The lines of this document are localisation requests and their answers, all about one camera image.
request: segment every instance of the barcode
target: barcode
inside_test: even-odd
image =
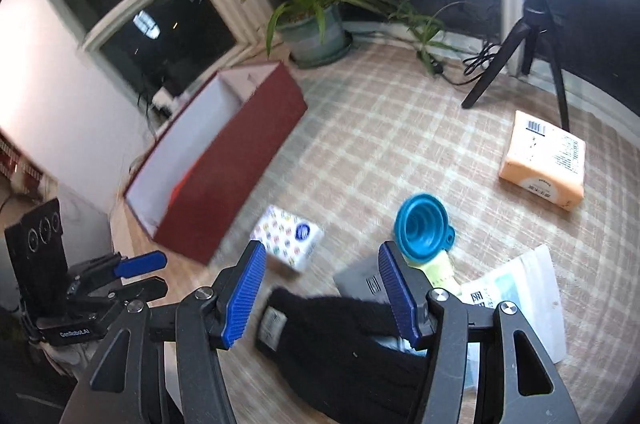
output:
[[[535,122],[534,120],[530,120],[528,125],[527,125],[527,130],[531,130],[533,133],[537,133],[538,135],[541,135],[542,137],[545,136],[545,127],[543,124],[540,124],[539,122]]]

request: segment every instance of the black glove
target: black glove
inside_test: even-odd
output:
[[[398,336],[389,305],[277,288],[255,346],[300,398],[340,424],[404,424],[426,359],[370,336]]]

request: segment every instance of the white wall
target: white wall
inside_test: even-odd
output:
[[[0,128],[59,181],[109,212],[149,138],[48,0],[0,2]]]

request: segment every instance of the glove label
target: glove label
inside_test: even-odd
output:
[[[278,349],[280,335],[286,323],[286,315],[273,307],[267,307],[264,311],[264,317],[260,322],[258,339],[275,352]]]

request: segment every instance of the open box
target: open box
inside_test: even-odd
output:
[[[305,111],[282,63],[217,71],[125,189],[141,228],[156,243],[207,263]]]

